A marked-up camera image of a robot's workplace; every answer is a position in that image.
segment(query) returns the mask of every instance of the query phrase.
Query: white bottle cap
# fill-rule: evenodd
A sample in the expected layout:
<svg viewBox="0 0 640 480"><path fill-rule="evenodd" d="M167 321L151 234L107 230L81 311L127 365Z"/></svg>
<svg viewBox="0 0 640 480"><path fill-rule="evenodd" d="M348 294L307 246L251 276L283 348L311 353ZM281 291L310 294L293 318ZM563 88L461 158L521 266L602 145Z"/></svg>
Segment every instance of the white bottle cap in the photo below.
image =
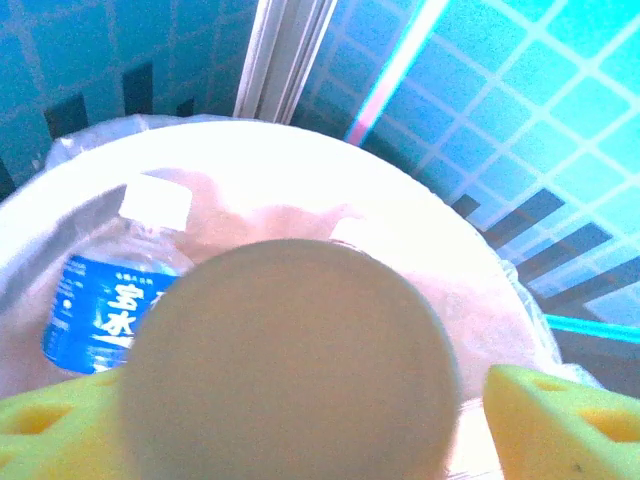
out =
<svg viewBox="0 0 640 480"><path fill-rule="evenodd" d="M183 232L191 209L191 190L177 183L138 175L127 183L118 213L149 227Z"/></svg>

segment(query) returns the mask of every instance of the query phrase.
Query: dark tile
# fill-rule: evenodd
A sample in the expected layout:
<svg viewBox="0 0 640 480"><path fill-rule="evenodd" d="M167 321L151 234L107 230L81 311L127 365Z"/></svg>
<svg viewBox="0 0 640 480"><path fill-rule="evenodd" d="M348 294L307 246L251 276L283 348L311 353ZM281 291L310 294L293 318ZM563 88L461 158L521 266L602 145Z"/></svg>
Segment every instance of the dark tile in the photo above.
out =
<svg viewBox="0 0 640 480"><path fill-rule="evenodd" d="M633 258L589 280L545 299L541 307L545 313L568 315L576 305L602 297L640 281L640 257Z"/></svg>
<svg viewBox="0 0 640 480"><path fill-rule="evenodd" d="M51 139L64 137L89 126L84 96L79 93L44 111Z"/></svg>
<svg viewBox="0 0 640 480"><path fill-rule="evenodd" d="M4 163L2 163L0 159L0 202L15 192L15 190L16 186L13 183L13 179L7 171L7 167L4 166Z"/></svg>
<svg viewBox="0 0 640 480"><path fill-rule="evenodd" d="M194 105L193 98L190 98L189 100L182 102L180 105L176 107L176 115L178 117L190 117L191 115L193 115L193 105Z"/></svg>
<svg viewBox="0 0 640 480"><path fill-rule="evenodd" d="M588 223L519 264L517 268L520 281L529 282L538 278L611 238L612 236L608 232L602 230L595 223Z"/></svg>
<svg viewBox="0 0 640 480"><path fill-rule="evenodd" d="M451 208L462 218L467 218L479 206L480 204L478 202L465 193L451 205Z"/></svg>
<svg viewBox="0 0 640 480"><path fill-rule="evenodd" d="M122 75L124 113L153 113L153 65L147 62Z"/></svg>
<svg viewBox="0 0 640 480"><path fill-rule="evenodd" d="M500 248L562 205L564 201L543 188L484 232L484 237L491 247Z"/></svg>

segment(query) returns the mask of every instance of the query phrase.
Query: plastic bag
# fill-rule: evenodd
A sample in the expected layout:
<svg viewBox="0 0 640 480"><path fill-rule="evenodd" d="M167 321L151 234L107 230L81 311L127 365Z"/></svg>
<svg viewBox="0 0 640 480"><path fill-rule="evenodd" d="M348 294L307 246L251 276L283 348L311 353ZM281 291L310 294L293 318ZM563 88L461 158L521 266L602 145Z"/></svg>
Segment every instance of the plastic bag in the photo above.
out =
<svg viewBox="0 0 640 480"><path fill-rule="evenodd" d="M206 120L176 126L183 120L136 116L61 139L47 173L0 207L0 230L14 233L0 244L0 396L60 380L39 339L62 263L110 228L123 184L138 172L191 189L194 206L178 244L195 263L261 240L328 240L345 218L373 226L377 233L367 235L366 227L347 240L388 263L430 302L456 353L464 400L481 394L494 363L580 380L561 363L533 299L518 296L513 272L505 274L473 227L425 187L316 133ZM170 128L144 131L162 125ZM48 201L33 211L34 198Z"/></svg>

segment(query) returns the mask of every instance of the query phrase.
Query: tile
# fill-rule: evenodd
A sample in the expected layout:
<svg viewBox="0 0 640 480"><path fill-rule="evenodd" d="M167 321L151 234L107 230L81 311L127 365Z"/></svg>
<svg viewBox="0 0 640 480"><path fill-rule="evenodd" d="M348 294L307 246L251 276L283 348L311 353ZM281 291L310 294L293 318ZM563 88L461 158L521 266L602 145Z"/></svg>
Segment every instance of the tile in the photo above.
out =
<svg viewBox="0 0 640 480"><path fill-rule="evenodd" d="M525 36L523 28L480 0L452 0L435 31L492 72Z"/></svg>
<svg viewBox="0 0 640 480"><path fill-rule="evenodd" d="M640 95L640 30L624 41L600 65L600 70Z"/></svg>
<svg viewBox="0 0 640 480"><path fill-rule="evenodd" d="M299 127L300 122L303 121L306 114L307 106L303 102L298 102L298 105L296 105L296 109L293 111L293 115L291 116L291 122L289 122L289 125Z"/></svg>
<svg viewBox="0 0 640 480"><path fill-rule="evenodd" d="M579 55L596 55L640 13L634 0L569 0L547 30Z"/></svg>
<svg viewBox="0 0 640 480"><path fill-rule="evenodd" d="M120 84L113 75L105 75L82 89L89 125L124 116Z"/></svg>
<svg viewBox="0 0 640 480"><path fill-rule="evenodd" d="M619 243L616 249L604 254L600 254L597 256L597 258L593 258L593 263L595 263L597 268L605 272L611 268L623 264L624 262L633 260L638 256L640 256L640 249L632 247L630 245Z"/></svg>
<svg viewBox="0 0 640 480"><path fill-rule="evenodd" d="M548 235L547 232L549 230L553 229L559 223L566 221L569 217L571 217L577 211L578 209L571 203L568 203L568 202L564 203L560 208L558 208L557 210L554 210L549 215L547 215L546 217L536 222L535 227L528 228L527 230L519 234L517 237L512 239L509 243L507 243L507 246L515 252L521 252L522 249L527 245L531 244L531 242L536 242L536 241L540 242L543 239L545 239L546 236ZM588 222L585 221L581 225L576 226L575 228L570 229L568 232L565 232L559 235L560 238L575 232L578 228L584 226L586 223ZM522 256L524 258L529 258L539 253L543 249L537 250L534 253L532 253L531 250L533 249L530 249L529 252L527 252L528 254L523 253Z"/></svg>
<svg viewBox="0 0 640 480"><path fill-rule="evenodd" d="M467 217L467 220L477 228L486 228L487 221L504 207L504 204L494 197L480 182L474 182L469 185L464 190L464 194L469 195L480 204Z"/></svg>
<svg viewBox="0 0 640 480"><path fill-rule="evenodd" d="M358 107L355 98L330 80L325 80L320 85L313 106L328 120L338 125L349 125Z"/></svg>
<svg viewBox="0 0 640 480"><path fill-rule="evenodd" d="M46 13L52 11L65 11L73 4L77 4L78 0L22 0L25 11L29 13Z"/></svg>
<svg viewBox="0 0 640 480"><path fill-rule="evenodd" d="M564 205L564 201L543 188L505 215L485 232L493 248L500 248Z"/></svg>
<svg viewBox="0 0 640 480"><path fill-rule="evenodd" d="M628 108L626 100L587 77L553 107L551 115L576 133L591 138Z"/></svg>
<svg viewBox="0 0 640 480"><path fill-rule="evenodd" d="M411 174L426 153L426 147L409 138L381 118L367 135L362 148Z"/></svg>
<svg viewBox="0 0 640 480"><path fill-rule="evenodd" d="M357 0L346 34L375 55L383 57L402 27L400 19L374 0Z"/></svg>
<svg viewBox="0 0 640 480"><path fill-rule="evenodd" d="M416 178L443 200L447 200L464 181L464 175L441 158L432 159Z"/></svg>
<svg viewBox="0 0 640 480"><path fill-rule="evenodd" d="M185 40L179 40L174 50L176 85L192 82L205 75L211 67L213 32L199 33Z"/></svg>
<svg viewBox="0 0 640 480"><path fill-rule="evenodd" d="M595 277L576 283L571 288L547 299L545 312L561 312L640 281L640 257L623 263Z"/></svg>
<svg viewBox="0 0 640 480"><path fill-rule="evenodd" d="M611 234L602 230L595 223L589 223L519 264L519 278L522 282L529 282L578 258L611 238Z"/></svg>
<svg viewBox="0 0 640 480"><path fill-rule="evenodd" d="M482 165L495 149L467 127L460 127L440 148L442 153L464 171L472 173Z"/></svg>
<svg viewBox="0 0 640 480"><path fill-rule="evenodd" d="M44 161L51 137L44 115L39 111L25 111L0 124L0 158L16 182L24 172L34 172L32 162Z"/></svg>
<svg viewBox="0 0 640 480"><path fill-rule="evenodd" d="M571 154L577 145L547 122L540 121L527 130L511 151L541 173L547 173Z"/></svg>
<svg viewBox="0 0 640 480"><path fill-rule="evenodd" d="M173 94L171 91L171 82L169 79L169 48L165 48L156 53L152 57L145 59L151 62L152 68L152 84L153 84L153 97L162 97L169 94ZM140 66L145 63L145 60L140 60L136 66Z"/></svg>
<svg viewBox="0 0 640 480"><path fill-rule="evenodd" d="M329 52L333 47L333 43L335 42L336 35L332 30L327 30L324 34L322 42L320 43L320 48L318 48L318 53L316 54L316 58L313 61L313 68L322 67L329 58Z"/></svg>
<svg viewBox="0 0 640 480"><path fill-rule="evenodd" d="M300 119L296 126L304 128L305 130L322 133L323 135L327 135L338 140L341 140L347 131L346 126L337 125L328 121L313 109L309 109L306 112L306 115Z"/></svg>
<svg viewBox="0 0 640 480"><path fill-rule="evenodd" d="M623 233L633 235L640 232L638 205L640 205L640 187L631 186L607 200L595 211Z"/></svg>
<svg viewBox="0 0 640 480"><path fill-rule="evenodd" d="M222 12L227 15L246 11L255 12L257 5L258 0L222 0Z"/></svg>
<svg viewBox="0 0 640 480"><path fill-rule="evenodd" d="M13 183L13 179L11 178L11 175L9 175L9 171L6 169L4 163L2 163L2 159L0 158L0 202L15 191L16 185Z"/></svg>
<svg viewBox="0 0 640 480"><path fill-rule="evenodd" d="M434 41L425 45L409 71L409 78L458 112L486 83L482 75Z"/></svg>
<svg viewBox="0 0 640 480"><path fill-rule="evenodd" d="M215 70L210 113L227 117L233 115L243 65L244 57L238 56L227 65Z"/></svg>
<svg viewBox="0 0 640 480"><path fill-rule="evenodd" d="M434 144L453 121L447 113L410 89L406 82L391 98L385 113L429 144Z"/></svg>
<svg viewBox="0 0 640 480"><path fill-rule="evenodd" d="M311 102L314 95L316 86L319 84L320 80L325 77L323 71L321 71L321 67L313 66L311 67L311 72L309 72L309 76L307 77L307 81L304 84L304 88L302 89L302 93L300 94L300 102Z"/></svg>
<svg viewBox="0 0 640 480"><path fill-rule="evenodd" d="M44 118L53 140L89 126L84 96L81 93L47 108L44 111Z"/></svg>
<svg viewBox="0 0 640 480"><path fill-rule="evenodd" d="M180 37L211 26L218 17L221 0L182 0L176 8L176 33Z"/></svg>
<svg viewBox="0 0 640 480"><path fill-rule="evenodd" d="M497 87L469 115L478 127L500 142L511 137L530 116L527 107Z"/></svg>
<svg viewBox="0 0 640 480"><path fill-rule="evenodd" d="M345 41L338 45L329 64L329 73L356 93L369 90L378 69L373 59Z"/></svg>
<svg viewBox="0 0 640 480"><path fill-rule="evenodd" d="M336 6L333 9L333 15L331 15L331 21L329 23L329 27L337 27L338 25L342 25L345 21L345 17L347 14L347 8L349 8L351 2L342 2L337 1Z"/></svg>
<svg viewBox="0 0 640 480"><path fill-rule="evenodd" d="M513 200L529 188L536 178L513 159L503 155L489 165L478 180L505 200Z"/></svg>
<svg viewBox="0 0 640 480"><path fill-rule="evenodd" d="M479 206L480 204L476 202L473 198L471 198L469 195L467 195L466 193L451 204L451 208L453 208L453 210L462 218L467 218Z"/></svg>
<svg viewBox="0 0 640 480"><path fill-rule="evenodd" d="M122 74L124 113L153 113L153 65L144 63Z"/></svg>
<svg viewBox="0 0 640 480"><path fill-rule="evenodd" d="M553 183L583 203L591 203L620 185L624 176L591 154L576 158L560 170Z"/></svg>
<svg viewBox="0 0 640 480"><path fill-rule="evenodd" d="M539 236L539 239L538 239L538 243L536 243L533 247L531 247L530 249L524 251L521 254L523 260L528 260L529 258L533 257L534 255L537 255L538 253L543 251L545 248L549 248L551 245L553 245L555 243L549 237L542 237L541 236L542 234L539 234L539 235L540 236Z"/></svg>
<svg viewBox="0 0 640 480"><path fill-rule="evenodd" d="M553 0L504 0L504 2L524 15L527 20L537 22L551 6Z"/></svg>
<svg viewBox="0 0 640 480"><path fill-rule="evenodd" d="M8 36L0 40L0 51L0 111L7 111L31 102L38 96L38 90L22 56L18 38Z"/></svg>
<svg viewBox="0 0 640 480"><path fill-rule="evenodd" d="M120 59L127 63L169 43L170 0L115 0Z"/></svg>
<svg viewBox="0 0 640 480"><path fill-rule="evenodd" d="M221 23L216 28L220 32L214 46L216 65L222 65L239 55L246 55L253 28L251 14L234 17L233 21Z"/></svg>
<svg viewBox="0 0 640 480"><path fill-rule="evenodd" d="M16 189L25 185L36 173L38 172L33 165L29 165L26 170L22 170L15 175L12 175L11 178L13 179L13 183L16 185Z"/></svg>
<svg viewBox="0 0 640 480"><path fill-rule="evenodd" d="M176 107L176 117L190 117L193 115L193 105L195 100L190 98Z"/></svg>
<svg viewBox="0 0 640 480"><path fill-rule="evenodd" d="M544 105L578 68L542 42L533 42L503 80L536 105Z"/></svg>
<svg viewBox="0 0 640 480"><path fill-rule="evenodd" d="M621 289L585 304L604 322L627 327L640 327L640 305Z"/></svg>
<svg viewBox="0 0 640 480"><path fill-rule="evenodd" d="M418 9L422 0L388 0L396 8L400 8L405 12L412 13Z"/></svg>
<svg viewBox="0 0 640 480"><path fill-rule="evenodd" d="M52 91L99 75L112 63L102 6L38 25L33 28L33 40Z"/></svg>
<svg viewBox="0 0 640 480"><path fill-rule="evenodd" d="M603 153L631 173L640 172L640 115L636 115L620 126L598 146Z"/></svg>
<svg viewBox="0 0 640 480"><path fill-rule="evenodd" d="M207 93L209 88L209 77L203 76L200 79L183 84L176 89L172 98L172 112L171 115L177 115L176 106L181 107L180 114L182 116L198 115L200 113L207 113ZM178 102L182 99L187 99L181 104Z"/></svg>
<svg viewBox="0 0 640 480"><path fill-rule="evenodd" d="M0 22L4 22L10 16L11 16L11 11L9 10L8 1L7 0L0 0Z"/></svg>
<svg viewBox="0 0 640 480"><path fill-rule="evenodd" d="M578 260L566 265L573 266L573 268L568 268L561 276L558 276L558 281L565 286L562 291L566 291L597 276L597 273L592 268L582 265Z"/></svg>

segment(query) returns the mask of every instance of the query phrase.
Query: grout line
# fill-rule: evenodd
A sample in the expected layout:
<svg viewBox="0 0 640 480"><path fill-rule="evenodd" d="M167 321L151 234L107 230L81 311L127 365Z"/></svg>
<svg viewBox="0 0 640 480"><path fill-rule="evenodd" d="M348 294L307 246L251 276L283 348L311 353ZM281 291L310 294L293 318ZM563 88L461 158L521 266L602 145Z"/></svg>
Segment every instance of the grout line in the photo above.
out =
<svg viewBox="0 0 640 480"><path fill-rule="evenodd" d="M7 4L11 12L11 18L24 18L26 16L24 5L22 4L21 0L9 0ZM24 56L25 63L27 64L27 69L31 74L31 79L34 86L36 87L36 90L40 92L40 95L38 95L37 98L46 98L48 93L47 83L44 78L44 73L42 72L40 56L38 55L35 41L33 40L33 36L31 35L31 30L27 29L25 25L21 25L19 22L16 22L16 26L17 28L15 29L14 33L18 38L18 41L20 42L22 55ZM46 105L38 108L38 111L42 114L44 108L46 108ZM40 154L31 159L30 170L32 170L32 175L39 172L43 168L44 159Z"/></svg>
<svg viewBox="0 0 640 480"><path fill-rule="evenodd" d="M7 4L11 11L11 19L17 17L19 19L29 18L30 16L25 12L22 0L8 0ZM42 66L40 65L40 57L38 55L38 49L36 48L35 41L31 35L31 28L35 25L29 25L27 22L16 20L13 25L12 32L18 37L22 46L22 54L27 63L27 68L31 73L33 84L41 95L47 95L47 83L42 73Z"/></svg>
<svg viewBox="0 0 640 480"><path fill-rule="evenodd" d="M22 0L8 0L7 3L11 10L11 17L2 22L2 29L0 30L2 34L0 34L0 36L17 35L18 32L24 29L31 31L34 27L49 25L56 20L70 17L89 8L97 7L102 3L102 0L81 0L68 6L58 7L50 12L41 12L38 14L26 11L22 5Z"/></svg>
<svg viewBox="0 0 640 480"><path fill-rule="evenodd" d="M531 29L532 24L528 24L526 25L526 27L530 28L531 33L536 33L535 29L537 28L538 30L540 29L541 25L546 25L549 21L550 21L550 17L552 15L555 15L559 12L559 10L561 9L561 7L564 5L564 2L556 2L554 4L553 10L549 10L547 11L547 14L545 15L545 17L543 17L543 19L535 25L535 27L533 29ZM603 48L601 50L601 52L599 53L599 56L595 57L595 61L599 62L601 61L600 59L602 57L604 57L605 55L608 55L609 51L612 51L617 45L619 45L620 43L622 43L622 41L624 41L625 38L628 37L628 35L630 35L630 32L632 32L632 28L628 27L627 29L625 29L622 32L619 32L618 35L616 35L616 37L614 37L614 39L611 40L611 42L609 43L609 45L605 48ZM439 44L441 44L441 46L443 46L444 48L446 48L447 50L450 51L450 53L455 54L458 58L460 58L461 53L462 52L451 52L451 50L453 50L452 45L447 45L448 42L446 42L446 40L442 39L441 37L434 35L433 39L438 42ZM467 64L471 64L470 66L472 66L472 68L475 66L476 70L478 70L477 68L477 64L473 65L473 63L476 62L469 62L467 60L470 60L468 58L461 58L462 61L464 61ZM501 70L504 70L504 68L501 67L501 69L498 70L498 72L496 73L496 75L491 75L488 76L487 74L489 73L486 69L482 69L484 71L481 71L480 73L483 74L488 81L491 80L496 80L499 78L499 73L501 72ZM535 123L537 123L537 121L540 120L546 120L548 121L548 123L554 124L557 122L557 124L561 125L563 128L559 128L558 130L569 130L568 127L564 126L564 124L562 124L561 122L558 121L551 121L549 122L549 120L552 118L550 117L550 115L548 115L548 111L550 110L550 108L554 105L554 103L557 103L561 98L564 97L564 95L566 93L569 92L569 90L571 88L573 88L573 86L575 86L582 78L584 78L584 76L586 75L584 70L580 70L576 75L574 75L574 77L572 79L569 80L569 82L567 82L558 92L556 92L556 94L547 102L547 104L545 104L545 106L543 108L537 107L535 106L532 102L526 100L521 94L519 94L519 92L516 92L515 90L513 90L512 88L510 88L509 86L504 85L503 82L500 81L500 83L502 83L502 85L500 86L504 86L506 88L504 88L505 90L508 91L508 93L510 93L513 97L515 97L517 100L521 101L521 103L525 104L525 106L529 107L530 109L533 110L533 115L532 117L529 118L528 122L525 122L525 124L523 126L521 126L520 130L524 130L526 129L528 126L533 126ZM467 106L467 108L465 109L465 112L470 110L469 106ZM620 117L618 117L618 119L616 119L614 122L612 122L611 124L609 124L604 130L602 130L598 135L596 135L594 138L590 139L590 140L585 140L582 139L580 136L577 136L576 134L574 134L573 136L577 136L578 137L578 149L576 150L576 152L574 152L572 155L570 155L569 157L567 157L565 160L563 160L562 162L559 162L553 169L551 169L549 172L547 172L546 174L543 174L542 176L537 175L536 171L533 171L534 175L537 177L537 181L534 182L534 184L529 187L527 190L525 190L524 192L522 192L520 195L518 195L518 197L516 197L513 201L508 202L507 207L503 208L501 211L496 212L496 214L493 216L492 220L493 221L497 221L498 219L500 219L502 216L504 216L504 214L508 213L508 211L513 210L513 208L516 208L524 199L526 199L526 197L528 195L530 195L532 192L535 192L535 189L539 189L540 186L546 186L546 182L545 180L548 180L550 178L552 178L559 170L561 170L562 168L564 168L566 165L568 165L570 162L572 162L573 160L575 160L578 156L584 154L587 151L593 151L594 154L598 157L601 158L605 163L607 163L607 165L609 165L610 167L614 168L615 170L619 171L620 173L622 173L625 178L629 178L630 177L630 173L627 172L623 167L621 167L620 165L618 165L616 162L614 162L612 159L610 159L608 156L602 154L602 152L597 151L597 148L595 147L595 145L598 143L598 141L600 139L605 138L607 135L609 135L611 132L613 132L615 129L617 129L620 125L622 125L625 121L627 121L628 119L630 119L633 115L635 114L635 109L630 109L628 110L625 114L621 115ZM527 162L525 162L523 159L521 159L519 156L513 154L512 152L508 151L508 148L506 147L510 147L514 142L514 137L515 139L517 139L519 137L519 133L521 133L519 131L516 131L516 133L512 136L512 138L510 138L509 140L507 140L505 143L503 143L500 146L500 149L497 150L496 152L494 152L494 154L492 155L492 157L489 157L486 161L485 164L481 165L475 172L474 175L472 175L471 177L467 178L467 182L466 185L465 183L463 183L458 189L457 191L453 192L453 194L450 196L451 198L457 198L457 196L461 195L462 192L464 192L464 190L466 188L468 188L468 186L473 183L477 177L480 176L480 174L487 168L488 163L491 160L494 160L495 158L498 158L498 156L500 154L508 154L509 157L511 157L514 161L516 161L521 167L524 167L526 170L531 171L531 168L528 167ZM442 138L440 139L439 143L436 143L436 148L435 150L439 150L439 147L444 143L442 142ZM426 161L428 162L432 157L433 157L434 153L431 152L430 154L427 155L428 158L426 158ZM422 167L419 165L416 170L413 173L413 176L415 177L420 169ZM618 191L620 189L622 189L623 186L619 187L618 190L614 190L613 192L609 192L609 194L603 198L600 199L600 203L606 201L607 199L609 199L611 196L615 195L616 193L618 193ZM591 209L597 207L598 204L596 203ZM609 225L609 222L605 221L602 222L606 225ZM614 228L610 228L611 231L613 232L617 232L617 228L615 228L615 226L613 226Z"/></svg>
<svg viewBox="0 0 640 480"><path fill-rule="evenodd" d="M122 73L124 73L124 71L128 70L129 68L138 66L141 61L149 60L150 58L166 50L167 48L168 48L167 45L157 46L153 50L147 53L137 55L136 57L132 58L126 63L123 63L118 66L108 67L102 72L96 75L92 75L88 78L82 79L73 85L59 86L55 91L52 91L51 95L49 96L40 95L38 98L36 98L33 102L31 102L28 105L20 105L19 107L16 107L15 109L9 112L3 112L3 114L0 115L0 124L13 120L15 117L17 117L23 112L33 111L33 110L42 110L52 103L58 103L59 101L66 99L70 95L78 93L79 91L83 90L84 88L91 85L92 83L103 79L107 75L113 75L119 79L122 76ZM119 87L119 83L118 83L117 91L120 94L122 93L121 88Z"/></svg>
<svg viewBox="0 0 640 480"><path fill-rule="evenodd" d="M343 15L343 20L342 23L337 26L337 27L333 27L331 24L329 25L329 30L332 31L335 40L333 45L331 46L331 48L329 49L329 51L327 52L326 58L327 61L325 62L324 65L322 65L322 67L320 67L320 72L319 74L317 74L316 78L316 84L313 85L313 88L311 89L310 93L309 93L309 97L311 98L310 104L313 105L315 97L317 97L318 92L320 90L320 87L322 86L322 83L327 79L327 78L331 78L333 79L333 77L329 74L329 65L330 65L330 59L332 59L335 55L336 52L338 50L338 46L341 42L346 42L348 45L350 45L351 47L357 49L360 53L364 53L367 55L368 58L371 58L372 60L374 60L375 63L380 64L382 63L382 65L380 66L380 68L378 70L376 70L377 72L377 76L376 75L372 75L369 82L367 83L367 85L365 85L365 88L363 88L363 92L364 93L360 93L357 95L354 95L354 100L355 100L355 104L356 104L356 109L360 108L360 106L365 102L366 98L368 97L371 88L375 85L377 77L379 77L380 73L384 70L384 65L385 62L382 62L382 59L389 59L391 57L391 54L393 53L396 44L398 43L398 41L402 38L402 34L405 30L405 28L407 27L407 25L409 24L409 20L412 18L413 16L413 9L409 9L409 11L398 11L398 12L392 12L394 13L394 15L397 17L397 19L399 20L398 25L399 27L396 29L396 32L394 34L394 38L392 39L391 42L389 42L389 44L386 46L385 52L383 53L382 56L376 55L375 53L373 53L372 51L370 51L368 49L368 47L364 46L364 45L360 45L358 42L352 40L348 35L346 35L346 27L347 24L349 23L349 20L356 8L356 2L349 2L349 4L347 5L347 8L344 12ZM355 112L353 112L353 116L355 117L357 115L357 110Z"/></svg>
<svg viewBox="0 0 640 480"><path fill-rule="evenodd" d="M535 26L535 23L530 22L522 14L514 10L512 7L506 5L501 0L484 0L487 4L494 7L500 13L505 15L511 21L518 26L527 30ZM601 83L608 83L614 93L627 100L630 104L636 105L640 102L633 92L621 85L617 81L613 80L603 72L599 70L599 66L602 61L608 57L613 51L624 43L631 35L633 35L640 28L640 15L634 17L627 25L625 25L618 33L592 58L585 59L571 50L568 46L562 43L560 40L552 36L546 29L542 29L539 32L540 40L548 47L555 50L557 53L563 55L570 60L574 65L585 68L588 74L599 80Z"/></svg>
<svg viewBox="0 0 640 480"><path fill-rule="evenodd" d="M489 94L489 92L497 86L497 81L502 77L502 75L507 72L520 58L522 53L533 43L536 38L537 29L544 28L562 9L567 0L558 0L554 2L554 4L547 10L545 15L540 19L538 24L536 24L536 28L527 31L524 39L520 42L520 44L511 52L509 57L504 61L504 63L498 68L495 75L487 78L487 83L480 89L480 92L476 95L476 97L471 100L471 102L465 107L462 112L462 116L468 117L469 114L481 103L482 100ZM537 116L533 114L529 117L527 121L523 125L520 126L516 130L515 133L511 135L509 139L507 139L504 143L500 144L500 146L496 149L496 151L491 154L485 162L480 165L476 169L474 173L468 175L462 184L453 192L451 197L460 196L462 193L469 188L474 182L478 180L480 175L484 173L484 171L500 156L504 155L511 146L537 121ZM460 126L459 122L454 121L453 124L445 131L442 137L436 142L435 148L440 149L440 147L453 135L455 130L457 130ZM415 177L420 171L424 168L424 163L421 162L416 167L412 176Z"/></svg>
<svg viewBox="0 0 640 480"><path fill-rule="evenodd" d="M469 58L465 53L461 52L454 45L452 45L450 42L448 42L447 40L443 39L442 37L440 37L438 35L434 35L433 36L433 41L435 41L438 45L440 45L442 48L444 48L448 53L454 55L460 61L462 61L463 63L465 63L468 66L470 66L477 73L479 73L479 74L481 74L481 75L483 75L485 77L494 76L493 73L489 72L487 69L485 69L484 67L482 67L481 65L476 63L474 60ZM576 78L576 76L574 76L571 79L569 79L567 81L567 83L560 90L562 92L568 92L568 90L570 90L570 88L567 85L569 85L569 83L572 82L572 80L574 80L575 78ZM524 95L522 95L520 92L515 90L510 85L507 85L506 83L502 82L502 80L498 80L498 86L500 86L505 92L510 94L516 100L520 101L520 103L522 103L523 105L528 107L534 113L534 115L535 114L541 115L541 121L544 121L544 122L548 123L550 126L554 127L555 130L557 130L559 133L569 137L577 145L584 145L584 143L587 142L587 140L585 140L580 135L575 133L573 130L571 130L569 127L564 125L562 122L557 120L555 117L552 117L550 115L550 113L548 111L546 111L543 107L540 107L539 105L534 104L531 100L529 100L526 97L524 97ZM609 126L606 127L607 132L608 131L613 131L613 129L617 128L618 125L622 124L628 118L633 116L633 113L634 113L634 111L631 111L631 112L627 111L626 113L624 113L621 116L623 118L619 117L615 122L613 122L612 124L610 124ZM480 135L485 141L489 142L494 148L497 148L497 146L500 145L500 143L497 140L495 140L491 136L487 135L483 130L481 130L480 128L475 126L475 124L473 124L472 122L467 120L467 123L465 124L465 126L468 127L468 128L471 128L476 134ZM594 156L600 158L609 167L611 167L614 170L618 171L625 178L628 178L631 175L629 172L627 172L627 170L624 167L622 167L621 165L616 163L614 160L612 160L610 157L608 157L607 155L605 155L604 153L599 151L597 149L597 147L590 146L589 153L591 153ZM521 166L528 165L526 160L523 160L521 157L519 157L515 153L508 152L508 155L511 156L512 158L516 159L518 161L518 163L521 164Z"/></svg>
<svg viewBox="0 0 640 480"><path fill-rule="evenodd" d="M109 43L111 44L113 51L114 62L117 66L122 67L122 60L120 59L120 47L118 45L117 35L117 15L115 0L105 0L104 9L107 15L107 35L109 37ZM114 68L111 72L111 79L115 86L118 114L124 116L124 92L122 91L122 71L124 68Z"/></svg>
<svg viewBox="0 0 640 480"><path fill-rule="evenodd" d="M347 5L347 8L344 12L344 15L342 17L342 23L340 25L338 25L337 27L334 27L333 30L333 34L334 34L334 40L333 40L333 45L331 45L331 47L329 48L329 51L327 52L327 54L325 55L325 63L324 65L322 65L320 67L320 73L317 74L316 76L316 84L313 85L313 88L311 89L311 91L309 92L309 104L312 106L312 110L314 113L318 114L320 112L318 112L315 107L313 106L315 103L315 99L318 96L318 92L320 91L320 87L322 86L323 82L329 78L330 74L329 74L329 64L330 59L332 59L335 55L336 52L338 51L338 45L339 45L339 38L346 38L346 31L347 31L347 23L349 23L349 19L351 18L351 15L353 14L353 11L356 8L356 2L349 2L349 4ZM307 109L304 112L304 115L302 117L301 120L306 120L306 117L308 115L310 109ZM325 120L326 117L324 114L321 114L322 118L324 118Z"/></svg>

